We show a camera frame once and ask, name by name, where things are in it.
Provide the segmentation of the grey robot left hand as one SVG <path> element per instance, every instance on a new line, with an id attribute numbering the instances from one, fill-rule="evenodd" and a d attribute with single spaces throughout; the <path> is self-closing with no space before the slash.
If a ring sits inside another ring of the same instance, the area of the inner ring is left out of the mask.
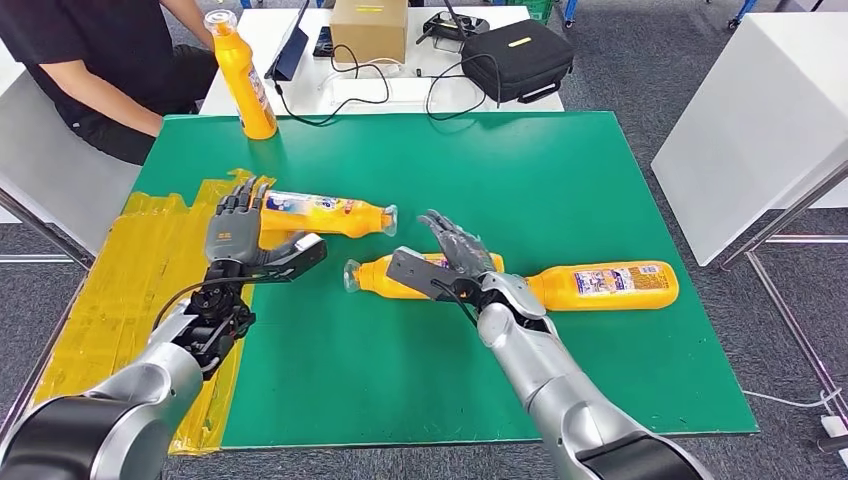
<path id="1" fill-rule="evenodd" d="M 245 267 L 263 268 L 283 265 L 308 251 L 325 248 L 319 236 L 302 231 L 292 233 L 272 249 L 261 247 L 261 207 L 269 184 L 256 183 L 257 177 L 253 176 L 237 184 L 216 205 L 205 240 L 205 255 L 210 262 L 233 260 Z"/>

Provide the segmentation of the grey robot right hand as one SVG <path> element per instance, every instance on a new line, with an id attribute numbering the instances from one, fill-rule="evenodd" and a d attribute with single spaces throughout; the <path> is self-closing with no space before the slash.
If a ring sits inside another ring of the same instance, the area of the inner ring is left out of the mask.
<path id="1" fill-rule="evenodd" d="M 481 239 L 445 215 L 429 209 L 417 220 L 434 235 L 452 270 L 471 277 L 496 270 L 494 260 Z"/>

